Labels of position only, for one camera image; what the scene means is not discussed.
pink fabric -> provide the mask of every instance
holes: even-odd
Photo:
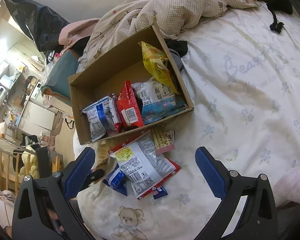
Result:
[[[65,26],[59,35],[59,44],[64,45],[61,55],[70,49],[78,40],[90,36],[99,20],[99,18],[93,18],[70,23]]]

blue and white snack bag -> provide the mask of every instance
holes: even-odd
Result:
[[[114,125],[109,99],[110,97],[106,96],[82,110],[87,115],[90,124],[92,141],[100,139],[106,132],[109,136],[118,133]]]
[[[121,194],[127,196],[126,188],[126,175],[123,173],[119,165],[117,164],[113,171],[111,171],[108,176],[103,180],[103,183],[108,187],[111,187],[115,191],[120,192]]]
[[[141,116],[145,125],[183,110],[185,102],[181,95],[176,95],[170,87],[161,84],[154,77],[131,86],[136,97],[142,100]]]
[[[168,192],[166,191],[166,189],[164,187],[161,186],[155,190],[155,192],[153,194],[153,198],[157,199],[157,198],[164,197],[166,195],[168,195]]]

cardboard box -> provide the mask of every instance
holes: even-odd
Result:
[[[109,93],[115,93],[119,96],[126,80],[130,80],[131,84],[133,84],[136,82],[146,82],[151,78],[151,74],[145,69],[142,61],[142,50],[138,44],[140,41],[149,43],[166,53],[170,61],[168,69],[170,70],[171,75],[175,76],[178,81],[177,89],[185,100],[187,108],[175,115],[165,117],[143,127],[135,128],[110,137],[106,134],[96,142],[122,137],[146,129],[149,126],[164,122],[176,115],[191,111],[194,108],[177,65],[174,62],[164,39],[160,35],[158,27],[153,25],[152,27],[135,33],[133,36],[109,50],[83,72],[68,78],[72,111],[81,145],[91,143],[89,122],[87,116],[81,112],[82,109]]]

metal screw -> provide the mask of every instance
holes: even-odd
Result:
[[[57,178],[61,175],[61,172],[60,171],[55,171],[54,173],[52,173],[52,176]]]
[[[238,173],[236,171],[230,171],[230,175],[232,177],[236,177],[236,176],[238,176]]]
[[[268,177],[267,177],[266,174],[261,174],[261,175],[260,175],[260,178],[261,178],[262,180],[267,180],[267,179],[268,179]]]
[[[31,176],[30,176],[30,175],[27,175],[27,176],[25,176],[25,178],[24,178],[25,181],[29,181],[30,179],[31,179]]]

black bag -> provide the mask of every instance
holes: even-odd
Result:
[[[12,18],[29,38],[34,40],[39,51],[60,52],[61,29],[69,24],[48,6],[32,0],[4,0]]]

